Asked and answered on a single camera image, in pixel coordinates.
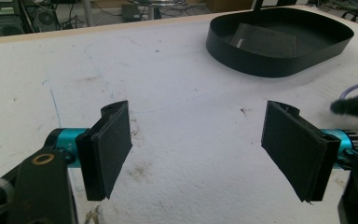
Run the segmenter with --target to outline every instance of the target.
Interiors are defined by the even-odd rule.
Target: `black oval container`
[[[269,57],[231,45],[240,23],[296,37],[296,56]],[[312,12],[275,7],[219,16],[211,21],[207,50],[220,63],[258,77],[288,77],[340,54],[353,37],[348,26]]]

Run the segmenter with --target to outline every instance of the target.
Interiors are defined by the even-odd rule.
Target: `white table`
[[[215,16],[0,37],[0,176],[53,129],[90,127],[128,100],[133,148],[111,200],[87,202],[70,170],[80,223],[97,205],[100,223],[338,223],[348,172],[333,171],[323,202],[301,203],[260,139],[267,100],[358,132],[357,118],[329,111],[358,83],[358,25],[335,18],[355,32],[341,55],[269,79],[207,52]]]

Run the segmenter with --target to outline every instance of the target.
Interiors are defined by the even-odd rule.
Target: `black plastic tray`
[[[296,37],[296,56],[269,57],[236,48],[230,41],[240,23]],[[346,25],[312,12],[275,7],[219,16],[211,21],[207,50],[220,63],[259,77],[288,77],[340,54],[354,33]]]

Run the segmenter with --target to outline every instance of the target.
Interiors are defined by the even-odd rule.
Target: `workshop floor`
[[[349,9],[358,8],[358,0],[357,2],[355,1],[356,0],[329,0],[328,3],[324,3],[319,6],[319,9],[329,14],[341,17],[345,11]],[[143,20],[146,21],[147,7],[139,7],[139,9],[141,11]],[[162,19],[212,13],[211,10],[209,10],[205,6],[205,4],[162,7],[160,9],[160,12]],[[56,9],[56,14],[62,27],[72,27],[74,29],[87,27],[82,4],[59,4]],[[120,7],[102,8],[96,5],[92,5],[92,18],[96,26],[117,24],[123,22]]]

